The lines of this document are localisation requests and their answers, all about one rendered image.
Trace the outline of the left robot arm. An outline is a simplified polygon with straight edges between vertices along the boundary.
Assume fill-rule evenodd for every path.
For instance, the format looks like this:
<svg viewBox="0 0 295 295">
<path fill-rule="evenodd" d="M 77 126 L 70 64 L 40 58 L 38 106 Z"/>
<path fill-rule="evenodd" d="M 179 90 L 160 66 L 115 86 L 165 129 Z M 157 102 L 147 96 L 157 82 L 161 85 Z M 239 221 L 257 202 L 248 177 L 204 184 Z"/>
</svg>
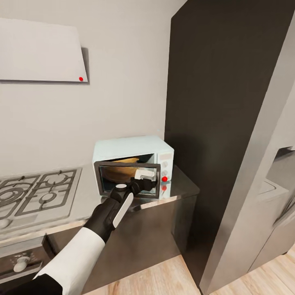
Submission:
<svg viewBox="0 0 295 295">
<path fill-rule="evenodd" d="M 110 198 L 99 204 L 71 241 L 29 282 L 1 295 L 80 295 L 112 231 L 115 231 L 133 197 L 151 191 L 158 180 L 148 170 L 136 170 L 130 182 L 115 185 Z"/>
</svg>

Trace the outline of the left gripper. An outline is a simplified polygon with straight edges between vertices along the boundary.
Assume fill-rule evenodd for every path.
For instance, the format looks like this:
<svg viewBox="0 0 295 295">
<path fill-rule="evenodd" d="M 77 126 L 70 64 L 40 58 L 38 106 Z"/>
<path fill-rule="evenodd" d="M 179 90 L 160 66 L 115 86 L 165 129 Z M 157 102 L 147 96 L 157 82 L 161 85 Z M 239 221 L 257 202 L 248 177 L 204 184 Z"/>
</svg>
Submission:
<svg viewBox="0 0 295 295">
<path fill-rule="evenodd" d="M 158 180 L 150 180 L 150 179 L 135 179 L 135 177 L 131 177 L 130 182 L 135 182 L 139 187 L 139 192 L 145 190 L 145 191 L 151 191 L 155 186 L 157 185 Z"/>
</svg>

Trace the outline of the popcorn bag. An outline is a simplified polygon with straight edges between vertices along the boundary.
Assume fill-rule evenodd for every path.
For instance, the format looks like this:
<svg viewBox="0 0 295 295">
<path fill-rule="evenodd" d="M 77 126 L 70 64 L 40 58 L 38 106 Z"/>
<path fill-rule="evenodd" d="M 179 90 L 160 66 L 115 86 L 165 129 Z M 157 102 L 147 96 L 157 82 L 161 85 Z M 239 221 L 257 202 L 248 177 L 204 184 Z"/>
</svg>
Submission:
<svg viewBox="0 0 295 295">
<path fill-rule="evenodd" d="M 139 161 L 139 156 L 125 157 L 119 159 L 104 160 L 106 162 L 127 162 L 127 163 L 137 163 Z"/>
</svg>

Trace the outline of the microwave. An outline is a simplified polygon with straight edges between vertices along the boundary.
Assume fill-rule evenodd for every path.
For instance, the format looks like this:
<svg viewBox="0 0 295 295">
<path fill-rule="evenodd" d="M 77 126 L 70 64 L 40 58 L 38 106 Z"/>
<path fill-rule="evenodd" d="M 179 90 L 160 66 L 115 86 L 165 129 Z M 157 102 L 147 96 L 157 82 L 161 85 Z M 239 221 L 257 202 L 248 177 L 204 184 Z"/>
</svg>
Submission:
<svg viewBox="0 0 295 295">
<path fill-rule="evenodd" d="M 159 199 L 160 183 L 172 179 L 174 149 L 157 135 L 133 138 L 97 140 L 93 149 L 93 168 L 98 192 L 110 196 L 115 185 L 130 182 L 136 170 L 148 170 L 158 180 L 151 191 L 141 191 L 134 198 Z M 139 156 L 137 163 L 106 162 L 104 160 Z"/>
</svg>

